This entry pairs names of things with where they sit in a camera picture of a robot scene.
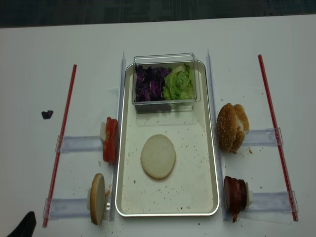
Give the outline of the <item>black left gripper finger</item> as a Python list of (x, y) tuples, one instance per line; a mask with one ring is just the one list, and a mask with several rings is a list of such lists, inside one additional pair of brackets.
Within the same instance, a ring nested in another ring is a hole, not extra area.
[(36, 216), (29, 211), (18, 226), (7, 237), (32, 237), (37, 225)]

